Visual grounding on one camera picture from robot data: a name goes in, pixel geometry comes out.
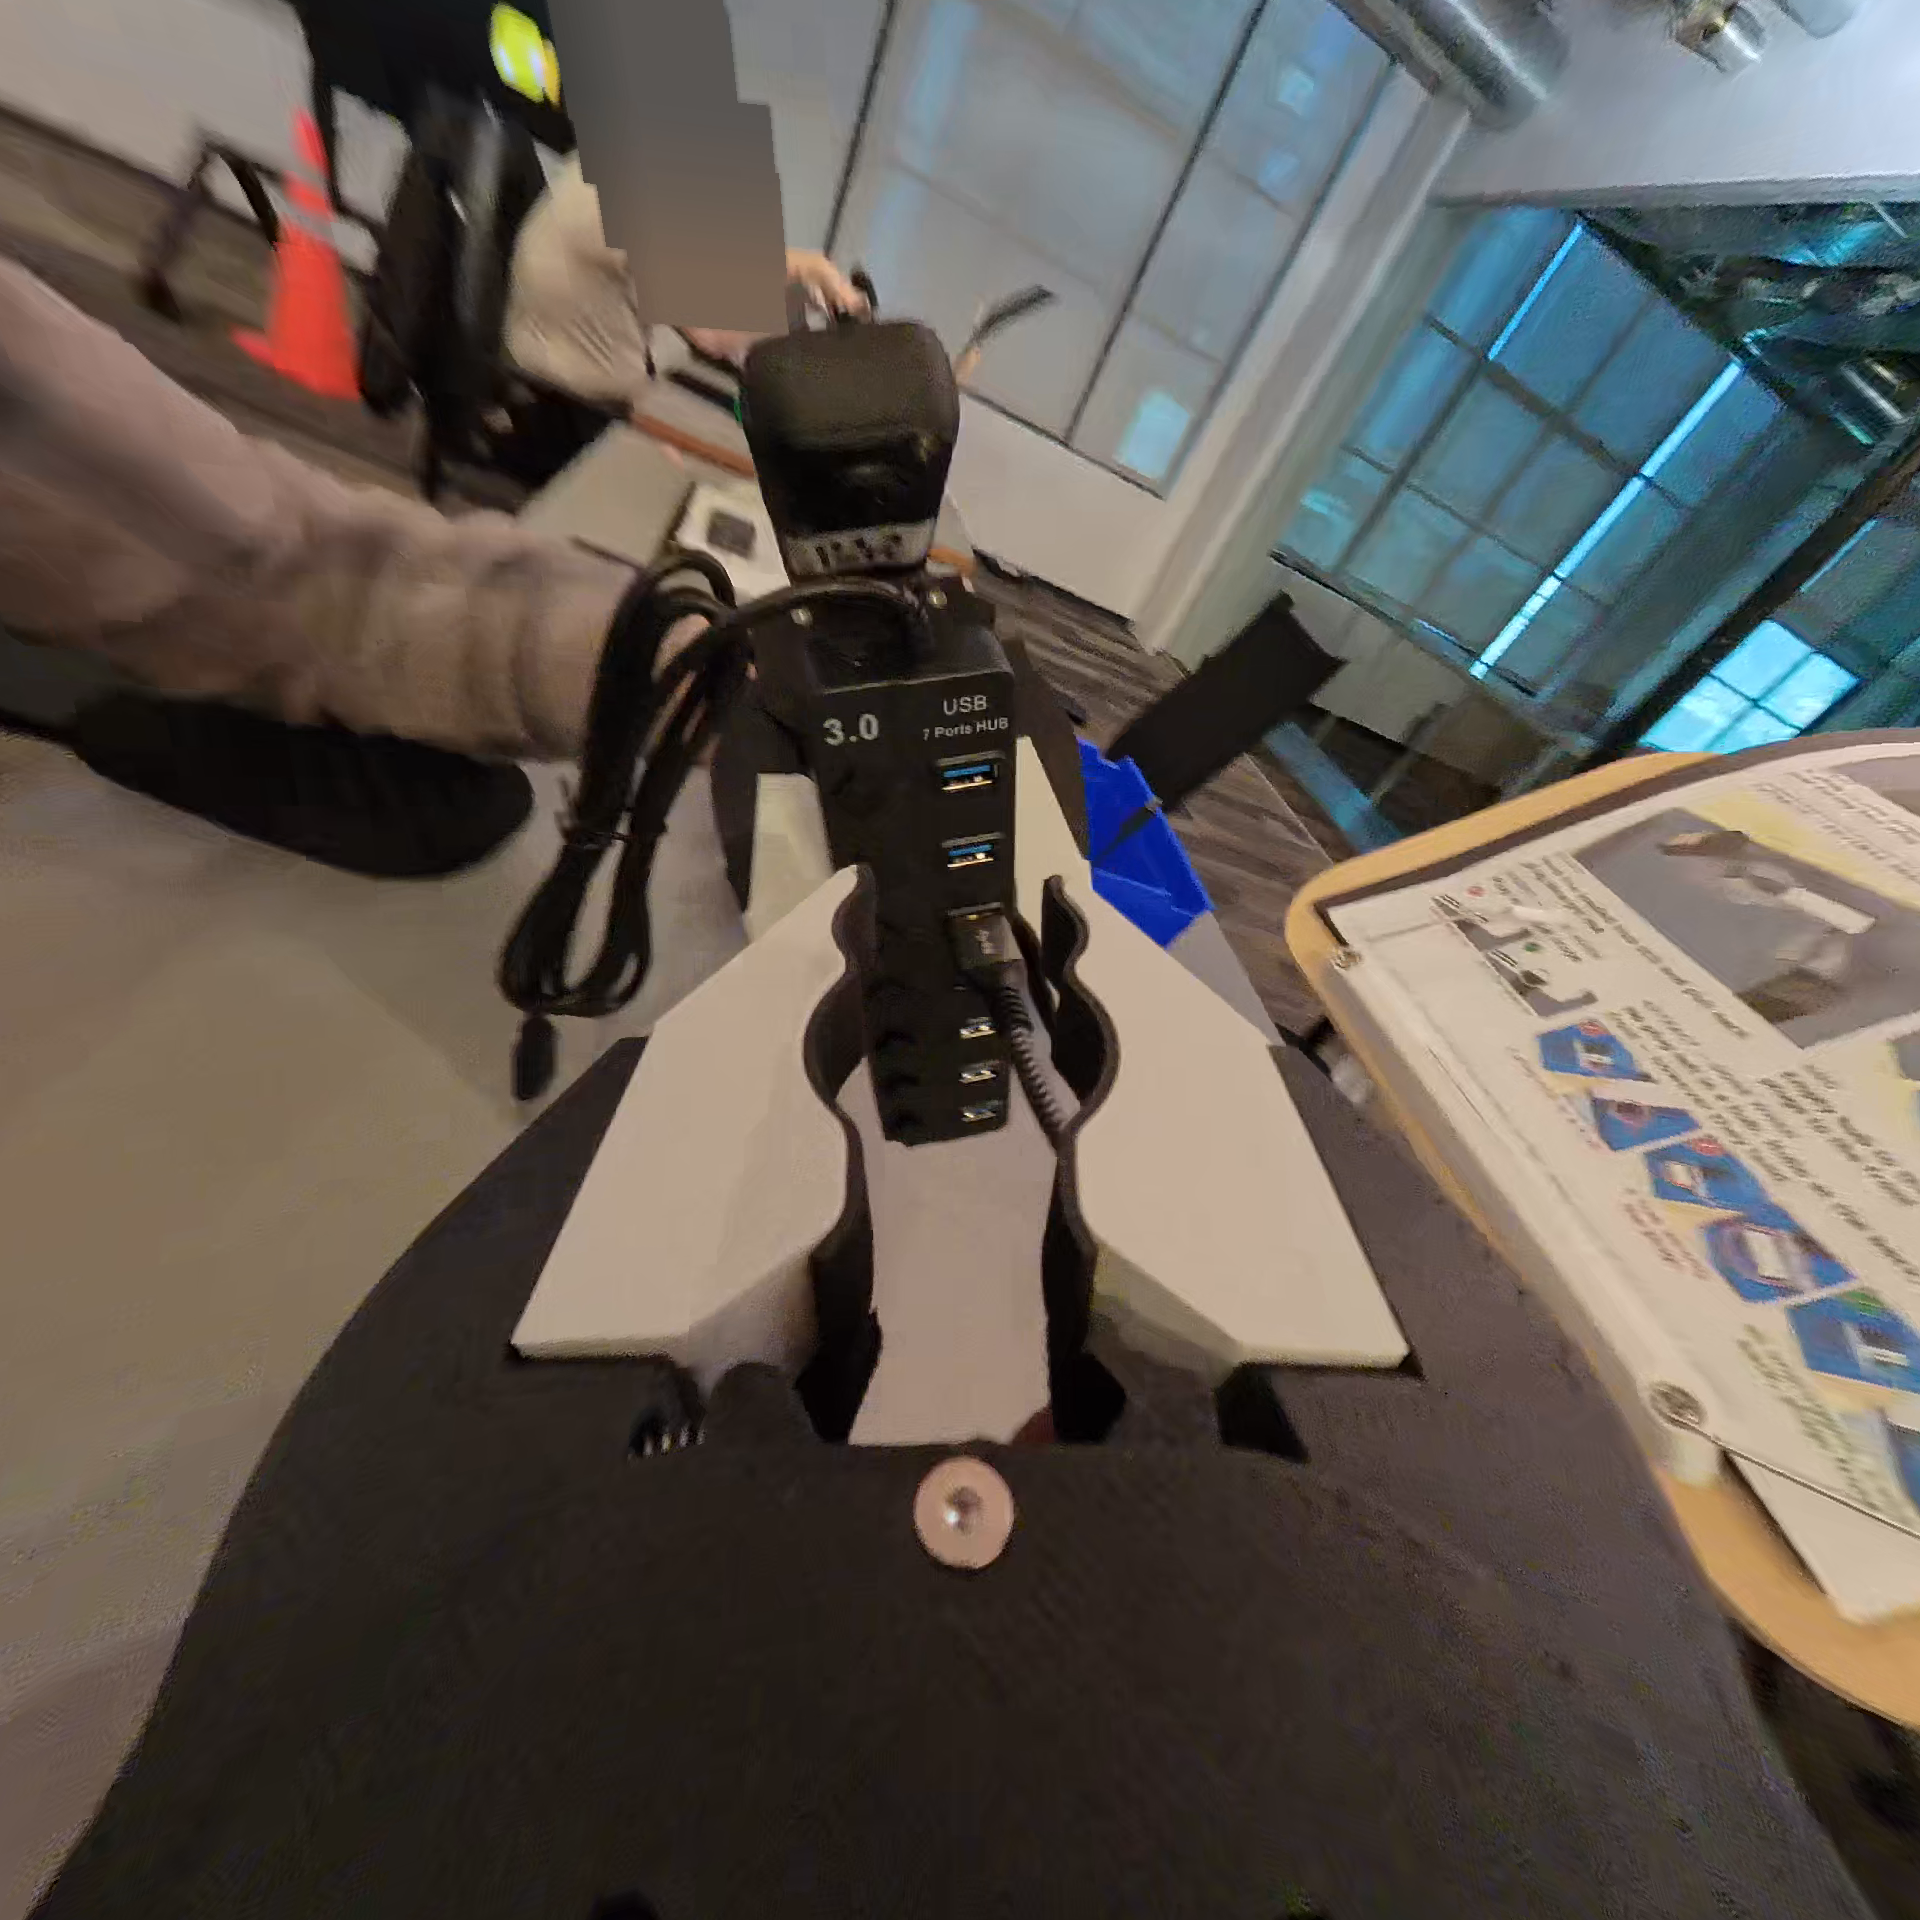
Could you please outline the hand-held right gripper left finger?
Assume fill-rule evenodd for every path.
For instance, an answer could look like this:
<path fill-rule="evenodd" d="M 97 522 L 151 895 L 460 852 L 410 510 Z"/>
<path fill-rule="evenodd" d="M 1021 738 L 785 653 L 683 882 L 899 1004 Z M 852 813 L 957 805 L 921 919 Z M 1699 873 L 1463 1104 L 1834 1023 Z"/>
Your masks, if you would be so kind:
<path fill-rule="evenodd" d="M 657 1023 L 513 1329 L 521 1360 L 797 1377 L 874 1304 L 852 1120 L 874 877 L 839 871 Z"/>

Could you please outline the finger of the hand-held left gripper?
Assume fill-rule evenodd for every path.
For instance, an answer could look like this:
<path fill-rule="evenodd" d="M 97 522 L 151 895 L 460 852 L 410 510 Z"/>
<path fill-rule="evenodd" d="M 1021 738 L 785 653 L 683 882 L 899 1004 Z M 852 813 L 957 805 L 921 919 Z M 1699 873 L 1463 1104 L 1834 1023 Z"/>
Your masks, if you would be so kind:
<path fill-rule="evenodd" d="M 771 712 L 731 716 L 708 761 L 710 817 L 748 944 L 826 882 L 826 816 L 797 738 Z"/>

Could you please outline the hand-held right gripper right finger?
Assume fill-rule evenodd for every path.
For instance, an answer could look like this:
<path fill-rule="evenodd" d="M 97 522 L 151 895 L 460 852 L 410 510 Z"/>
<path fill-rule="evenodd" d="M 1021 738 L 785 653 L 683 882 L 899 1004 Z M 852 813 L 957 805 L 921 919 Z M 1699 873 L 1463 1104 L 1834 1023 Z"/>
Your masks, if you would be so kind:
<path fill-rule="evenodd" d="M 1279 1045 L 1090 882 L 1046 877 L 1039 960 L 1074 1108 L 1043 1236 L 1046 1360 L 1095 1334 L 1209 1384 L 1410 1358 Z"/>

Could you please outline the black multi-port hub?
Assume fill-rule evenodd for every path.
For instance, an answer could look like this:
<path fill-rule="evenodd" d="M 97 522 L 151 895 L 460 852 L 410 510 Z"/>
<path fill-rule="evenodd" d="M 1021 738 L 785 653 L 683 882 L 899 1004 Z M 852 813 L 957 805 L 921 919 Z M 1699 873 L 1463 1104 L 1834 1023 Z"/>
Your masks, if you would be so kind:
<path fill-rule="evenodd" d="M 1017 678 L 988 602 L 937 582 L 921 606 L 917 625 L 822 614 L 794 695 L 831 861 L 874 887 L 865 1021 L 881 1128 L 900 1145 L 999 1128 L 1013 1081 L 954 926 L 1017 903 Z"/>

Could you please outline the blue plastic bin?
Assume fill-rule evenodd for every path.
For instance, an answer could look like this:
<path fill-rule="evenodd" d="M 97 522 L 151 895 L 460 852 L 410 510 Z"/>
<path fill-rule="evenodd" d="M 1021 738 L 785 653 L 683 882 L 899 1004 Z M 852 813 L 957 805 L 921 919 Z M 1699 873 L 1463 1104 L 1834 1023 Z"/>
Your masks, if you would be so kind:
<path fill-rule="evenodd" d="M 1174 945 L 1214 905 L 1162 798 L 1132 759 L 1077 740 L 1095 892 L 1155 945 Z"/>

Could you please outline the black rounded pad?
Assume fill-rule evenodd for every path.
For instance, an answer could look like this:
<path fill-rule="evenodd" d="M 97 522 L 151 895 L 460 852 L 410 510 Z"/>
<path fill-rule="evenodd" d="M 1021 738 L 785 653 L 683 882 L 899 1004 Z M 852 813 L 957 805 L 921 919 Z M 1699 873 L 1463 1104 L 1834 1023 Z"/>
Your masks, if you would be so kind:
<path fill-rule="evenodd" d="M 84 705 L 65 745 L 139 798 L 372 879 L 466 873 L 535 810 L 517 764 L 151 692 Z"/>

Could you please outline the orange traffic cone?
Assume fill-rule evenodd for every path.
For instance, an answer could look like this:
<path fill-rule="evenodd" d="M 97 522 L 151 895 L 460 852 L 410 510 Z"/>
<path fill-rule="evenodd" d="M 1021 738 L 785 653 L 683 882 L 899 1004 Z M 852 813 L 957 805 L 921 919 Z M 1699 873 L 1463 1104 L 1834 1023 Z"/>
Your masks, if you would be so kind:
<path fill-rule="evenodd" d="M 295 161 L 284 177 L 273 248 L 265 327 L 235 327 L 231 342 L 306 393 L 362 399 L 326 156 L 311 110 L 295 113 Z"/>

